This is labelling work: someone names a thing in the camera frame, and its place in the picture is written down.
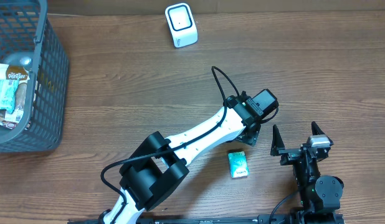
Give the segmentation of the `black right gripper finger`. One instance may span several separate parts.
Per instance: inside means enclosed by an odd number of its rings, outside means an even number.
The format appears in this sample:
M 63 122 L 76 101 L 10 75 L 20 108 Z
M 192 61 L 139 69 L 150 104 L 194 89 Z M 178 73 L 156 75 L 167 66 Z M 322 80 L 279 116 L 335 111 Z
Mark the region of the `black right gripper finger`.
M 325 134 L 321 128 L 319 127 L 319 125 L 317 125 L 317 123 L 315 121 L 312 121 L 311 122 L 311 132 L 312 132 L 312 135 L 320 135 L 320 134 Z
M 280 151 L 285 150 L 285 145 L 283 143 L 282 137 L 280 135 L 277 125 L 272 127 L 272 147 L 270 149 L 271 156 L 279 156 Z

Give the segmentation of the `teal small carton box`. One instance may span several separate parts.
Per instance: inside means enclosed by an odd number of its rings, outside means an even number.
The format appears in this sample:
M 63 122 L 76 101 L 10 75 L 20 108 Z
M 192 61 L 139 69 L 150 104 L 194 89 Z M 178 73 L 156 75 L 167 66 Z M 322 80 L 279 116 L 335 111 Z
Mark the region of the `teal small carton box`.
M 228 153 L 231 177 L 233 179 L 249 176 L 249 168 L 244 151 Z

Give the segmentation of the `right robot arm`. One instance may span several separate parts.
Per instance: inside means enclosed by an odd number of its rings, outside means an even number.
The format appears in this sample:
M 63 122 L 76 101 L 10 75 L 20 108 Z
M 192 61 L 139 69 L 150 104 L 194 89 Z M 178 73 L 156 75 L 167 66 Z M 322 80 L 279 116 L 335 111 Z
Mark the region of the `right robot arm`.
M 344 223 L 342 215 L 335 213 L 341 206 L 343 181 L 332 175 L 321 175 L 318 163 L 329 156 L 333 141 L 313 121 L 312 135 L 299 148 L 287 149 L 279 129 L 273 125 L 271 156 L 279 156 L 282 166 L 292 166 L 297 190 L 286 196 L 272 210 L 269 223 Z M 275 212 L 287 200 L 300 196 L 301 207 L 295 207 L 282 218 Z

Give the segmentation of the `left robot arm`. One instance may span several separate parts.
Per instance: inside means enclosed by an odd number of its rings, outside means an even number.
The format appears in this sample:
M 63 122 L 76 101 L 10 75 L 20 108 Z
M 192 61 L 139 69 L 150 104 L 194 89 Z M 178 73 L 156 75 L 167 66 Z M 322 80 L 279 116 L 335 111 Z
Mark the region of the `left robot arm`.
M 199 156 L 225 142 L 240 141 L 253 146 L 262 123 L 278 109 L 276 96 L 264 89 L 254 97 L 242 92 L 230 96 L 211 118 L 181 134 L 164 138 L 150 134 L 120 166 L 119 198 L 104 211 L 99 223 L 136 223 L 166 200 L 189 173 Z

